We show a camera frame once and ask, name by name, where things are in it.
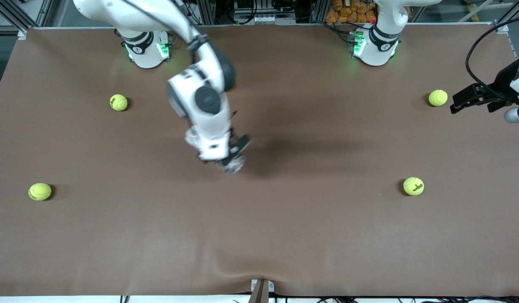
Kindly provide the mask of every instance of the robot logo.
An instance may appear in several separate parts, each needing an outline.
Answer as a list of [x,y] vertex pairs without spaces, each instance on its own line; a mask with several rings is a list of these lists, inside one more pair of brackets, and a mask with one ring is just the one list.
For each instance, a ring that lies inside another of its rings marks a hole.
[[136,54],[141,54],[141,53],[143,53],[142,48],[139,48],[138,46],[134,46],[134,47],[132,48],[132,51],[135,52]]

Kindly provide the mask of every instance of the brown table surface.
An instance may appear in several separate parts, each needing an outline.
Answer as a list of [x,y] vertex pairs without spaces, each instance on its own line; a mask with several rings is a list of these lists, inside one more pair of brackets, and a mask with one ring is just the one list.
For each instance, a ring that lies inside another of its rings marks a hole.
[[[425,102],[473,82],[465,55],[488,28],[407,27],[383,67],[319,26],[208,29],[254,137],[234,176],[198,161],[167,101],[183,44],[146,70],[111,30],[29,31],[0,85],[0,295],[236,293],[258,277],[281,295],[519,295],[519,125]],[[504,35],[473,58],[484,81],[514,60]],[[421,196],[400,192],[409,176]],[[31,201],[36,182],[54,197]]]

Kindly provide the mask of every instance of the tennis ball logo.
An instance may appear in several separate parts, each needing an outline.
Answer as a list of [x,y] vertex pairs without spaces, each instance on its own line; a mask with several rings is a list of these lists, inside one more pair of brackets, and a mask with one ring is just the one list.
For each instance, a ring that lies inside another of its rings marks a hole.
[[424,185],[423,185],[423,184],[415,184],[415,187],[416,187],[416,188],[415,188],[413,191],[417,191],[417,190],[423,188]]
[[125,96],[115,94],[110,98],[110,107],[116,111],[123,111],[127,108],[128,102]]

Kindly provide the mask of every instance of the robot end effector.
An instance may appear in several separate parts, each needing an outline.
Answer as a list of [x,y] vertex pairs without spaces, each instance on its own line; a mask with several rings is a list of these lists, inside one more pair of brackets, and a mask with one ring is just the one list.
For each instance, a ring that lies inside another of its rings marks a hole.
[[504,113],[504,119],[508,123],[519,123],[519,59],[500,71],[487,88],[480,84],[471,84],[452,98],[452,114],[474,105],[487,104],[488,111],[492,113],[502,107],[517,104],[517,108]]
[[234,139],[229,102],[225,92],[235,83],[231,61],[186,17],[182,0],[73,0],[84,16],[116,27],[129,50],[129,57],[142,68],[156,67],[169,54],[158,44],[173,30],[187,44],[198,62],[175,75],[169,83],[169,101],[190,129],[185,140],[198,150],[202,161],[213,161],[229,173],[244,163],[241,152],[250,136]]

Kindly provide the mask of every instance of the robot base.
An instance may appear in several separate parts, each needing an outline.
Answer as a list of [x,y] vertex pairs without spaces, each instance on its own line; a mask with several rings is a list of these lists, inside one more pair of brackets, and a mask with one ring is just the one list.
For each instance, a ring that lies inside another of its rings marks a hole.
[[143,53],[136,53],[135,48],[132,49],[124,44],[131,62],[136,63],[142,69],[152,69],[157,67],[164,61],[169,61],[172,52],[172,36],[165,31],[154,31],[153,42],[146,48]]
[[358,29],[350,33],[350,41],[355,42],[354,45],[350,45],[350,54],[353,58],[359,58],[365,64],[381,66],[394,56],[398,42],[392,47],[389,44],[385,44],[392,50],[380,51],[377,46],[371,42],[369,32],[369,29]]

